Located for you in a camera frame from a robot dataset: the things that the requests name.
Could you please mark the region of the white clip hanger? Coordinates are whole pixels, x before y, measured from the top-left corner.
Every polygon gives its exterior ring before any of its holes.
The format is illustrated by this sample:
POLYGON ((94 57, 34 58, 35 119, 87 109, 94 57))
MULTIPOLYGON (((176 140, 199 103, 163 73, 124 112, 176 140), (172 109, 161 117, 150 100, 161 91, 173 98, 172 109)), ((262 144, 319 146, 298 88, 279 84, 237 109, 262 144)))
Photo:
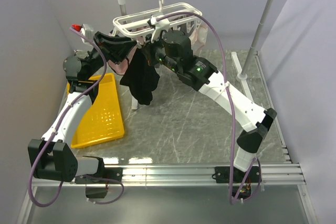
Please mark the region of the white clip hanger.
POLYGON ((112 35, 123 35, 133 40, 140 37, 151 36, 151 42, 158 40, 160 32, 177 28, 179 25, 194 23, 192 28, 197 29, 201 20, 202 12, 188 3, 175 3, 164 5, 164 0, 159 0, 159 6, 134 14, 125 13, 125 0, 121 3, 122 14, 113 19, 112 35))

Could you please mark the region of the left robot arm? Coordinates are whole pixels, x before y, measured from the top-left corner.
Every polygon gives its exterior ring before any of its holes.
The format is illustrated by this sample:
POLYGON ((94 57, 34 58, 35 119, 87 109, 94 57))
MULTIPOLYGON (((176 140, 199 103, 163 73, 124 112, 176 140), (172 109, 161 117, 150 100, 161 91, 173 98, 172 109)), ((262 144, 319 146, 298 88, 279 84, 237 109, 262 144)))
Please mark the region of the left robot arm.
POLYGON ((136 42, 127 37, 112 37, 101 32, 95 33, 86 42, 93 46, 87 57, 73 55, 63 61, 62 67, 69 84, 64 107, 47 132, 28 144, 31 178, 70 182, 75 177, 87 176, 92 182, 100 183, 106 177, 101 158, 77 158, 69 145, 82 118, 98 96, 100 81, 93 81, 91 77, 100 68, 106 69, 108 61, 121 63, 136 42))

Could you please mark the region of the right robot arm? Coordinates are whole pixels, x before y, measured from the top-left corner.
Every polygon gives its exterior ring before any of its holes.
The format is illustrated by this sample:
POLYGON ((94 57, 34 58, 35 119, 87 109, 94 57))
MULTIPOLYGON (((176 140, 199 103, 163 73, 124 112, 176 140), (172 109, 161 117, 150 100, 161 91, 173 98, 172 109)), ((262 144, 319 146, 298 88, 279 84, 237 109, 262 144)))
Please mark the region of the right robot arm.
POLYGON ((159 40, 146 41, 142 51, 150 65, 164 65, 182 83, 212 99, 241 125, 243 132, 237 138, 238 150, 231 174, 238 182, 248 178, 249 167, 277 112, 257 105, 226 81, 209 60, 194 55, 190 39, 181 31, 169 30, 159 40))

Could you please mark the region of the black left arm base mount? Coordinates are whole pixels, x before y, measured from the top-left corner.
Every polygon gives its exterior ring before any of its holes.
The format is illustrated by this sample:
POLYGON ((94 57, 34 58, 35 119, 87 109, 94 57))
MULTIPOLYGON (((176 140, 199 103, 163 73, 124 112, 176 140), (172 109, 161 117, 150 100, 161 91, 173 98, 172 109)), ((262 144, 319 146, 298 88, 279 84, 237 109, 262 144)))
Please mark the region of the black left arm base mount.
POLYGON ((114 184, 111 180, 121 182, 123 169, 102 168, 95 174, 80 175, 75 178, 76 184, 114 184))

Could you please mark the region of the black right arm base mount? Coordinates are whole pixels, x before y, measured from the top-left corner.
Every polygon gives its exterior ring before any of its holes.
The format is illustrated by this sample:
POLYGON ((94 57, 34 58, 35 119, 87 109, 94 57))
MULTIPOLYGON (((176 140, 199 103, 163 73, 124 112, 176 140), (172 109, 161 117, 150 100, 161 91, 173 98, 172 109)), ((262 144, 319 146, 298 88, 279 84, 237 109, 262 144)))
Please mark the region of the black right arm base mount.
MULTIPOLYGON (((229 183, 229 166, 215 166, 214 174, 212 175, 212 179, 216 180, 217 184, 228 184, 229 183)), ((243 181, 246 172, 242 172, 237 168, 234 168, 233 171, 233 183, 238 184, 243 181)), ((261 182, 262 178, 260 177, 261 172, 259 171, 259 167, 253 166, 246 178, 246 181, 249 183, 257 183, 261 182)))

